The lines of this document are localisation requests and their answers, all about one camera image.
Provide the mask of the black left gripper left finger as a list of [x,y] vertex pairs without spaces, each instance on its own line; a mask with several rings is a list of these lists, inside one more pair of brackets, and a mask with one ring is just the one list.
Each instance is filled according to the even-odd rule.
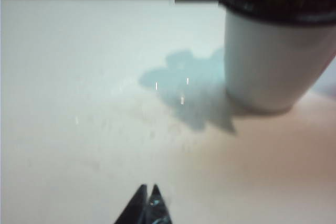
[[145,219],[145,208],[147,203],[147,185],[142,184],[133,194],[122,213],[114,224],[141,224]]

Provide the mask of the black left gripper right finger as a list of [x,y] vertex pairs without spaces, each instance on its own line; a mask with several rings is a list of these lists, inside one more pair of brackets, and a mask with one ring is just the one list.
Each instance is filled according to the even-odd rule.
[[157,184],[153,186],[149,199],[144,207],[142,220],[145,224],[172,224],[169,209]]

